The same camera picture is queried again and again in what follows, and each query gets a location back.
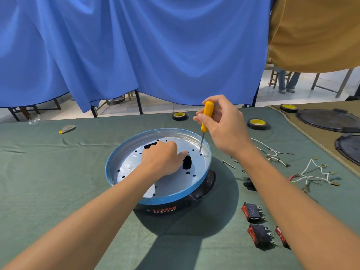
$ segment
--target screwdriver shaft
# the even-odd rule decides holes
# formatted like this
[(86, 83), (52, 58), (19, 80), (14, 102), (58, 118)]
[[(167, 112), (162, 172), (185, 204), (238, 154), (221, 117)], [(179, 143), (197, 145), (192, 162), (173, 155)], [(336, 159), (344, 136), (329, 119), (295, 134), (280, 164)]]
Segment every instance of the screwdriver shaft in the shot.
[(205, 133), (203, 132), (203, 137), (201, 138), (201, 144), (200, 144), (199, 153), (201, 153), (201, 147), (202, 147), (202, 143), (204, 142), (204, 137), (205, 137)]

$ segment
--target brown mat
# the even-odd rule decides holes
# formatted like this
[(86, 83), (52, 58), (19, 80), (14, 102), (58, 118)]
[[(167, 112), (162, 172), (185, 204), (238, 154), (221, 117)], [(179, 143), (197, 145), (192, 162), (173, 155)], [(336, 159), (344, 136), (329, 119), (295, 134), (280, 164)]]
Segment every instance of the brown mat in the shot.
[[(299, 110), (302, 109), (344, 109), (347, 110), (349, 113), (360, 117), (360, 101), (354, 100), (354, 101), (336, 101), (336, 102), (322, 102), (322, 103), (306, 103), (306, 104), (294, 104)], [(272, 106), (279, 111), (279, 106)], [(360, 173), (360, 166), (357, 164), (351, 162), (344, 156), (342, 156), (336, 149), (335, 149), (335, 140), (343, 135), (341, 132), (332, 132), (323, 130), (320, 128), (316, 128), (313, 126), (310, 126), (308, 124), (305, 124), (304, 122), (300, 121), (296, 114), (286, 113), (281, 111), (286, 115), (286, 117), (295, 124), (300, 130), (302, 130), (304, 133), (309, 135), (313, 140), (317, 141), (321, 145), (323, 145), (327, 150), (329, 150), (332, 154), (334, 154), (336, 157), (341, 159), (344, 163), (346, 163), (349, 167), (353, 168), (356, 172)]]

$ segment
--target aluminum plate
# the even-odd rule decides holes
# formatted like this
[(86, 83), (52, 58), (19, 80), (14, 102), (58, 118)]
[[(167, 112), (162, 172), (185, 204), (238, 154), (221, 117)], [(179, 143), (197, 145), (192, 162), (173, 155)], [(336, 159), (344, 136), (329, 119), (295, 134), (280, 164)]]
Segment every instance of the aluminum plate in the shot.
[(201, 136), (183, 129), (156, 129), (140, 133), (119, 145), (106, 162), (107, 181), (114, 186), (141, 163), (144, 146), (157, 141), (174, 141), (178, 153), (187, 150), (191, 157), (191, 167), (181, 166), (174, 174), (160, 178), (142, 197), (139, 204), (165, 204), (184, 198), (204, 181), (211, 163), (211, 150), (204, 140), (201, 152)]

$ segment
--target green tablecloth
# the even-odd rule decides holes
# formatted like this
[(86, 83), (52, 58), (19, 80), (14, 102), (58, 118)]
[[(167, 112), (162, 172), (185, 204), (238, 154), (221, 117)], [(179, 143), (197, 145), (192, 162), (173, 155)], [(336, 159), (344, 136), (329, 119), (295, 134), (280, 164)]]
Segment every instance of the green tablecloth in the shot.
[[(291, 164), (289, 168), (273, 163), (286, 178), (301, 173), (313, 157), (328, 164), (327, 170), (337, 172), (332, 178), (340, 187), (312, 183), (309, 195), (360, 234), (359, 178), (291, 126), (281, 113), (267, 107), (242, 111), (246, 120), (262, 118), (272, 126), (269, 131), (250, 130), (253, 138), (295, 154), (280, 156)], [(58, 131), (68, 124), (77, 128), (60, 135)], [(164, 127), (201, 133), (191, 118), (178, 122), (169, 113), (0, 124), (0, 267), (110, 187), (104, 167), (116, 146), (137, 133)], [(243, 186), (247, 176), (242, 168), (214, 146), (209, 134), (205, 138), (212, 149), (211, 169), (217, 178), (211, 192), (196, 206), (171, 216), (132, 213), (97, 269), (302, 268), (293, 252), (282, 246), (274, 231), (276, 223), (259, 194)], [(241, 211), (244, 202), (264, 209), (275, 248), (254, 246)]]

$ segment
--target person's legs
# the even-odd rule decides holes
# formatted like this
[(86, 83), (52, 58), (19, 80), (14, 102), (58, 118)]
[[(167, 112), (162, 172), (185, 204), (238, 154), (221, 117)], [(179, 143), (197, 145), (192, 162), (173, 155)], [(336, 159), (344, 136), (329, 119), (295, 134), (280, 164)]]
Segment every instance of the person's legs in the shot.
[(285, 87), (285, 74), (286, 71), (285, 70), (279, 70), (279, 91), (280, 93), (286, 93), (286, 87)]
[(295, 72), (294, 75), (291, 77), (288, 85), (286, 85), (286, 91), (288, 92), (295, 92), (295, 86), (297, 84), (297, 81), (299, 80), (300, 73)]

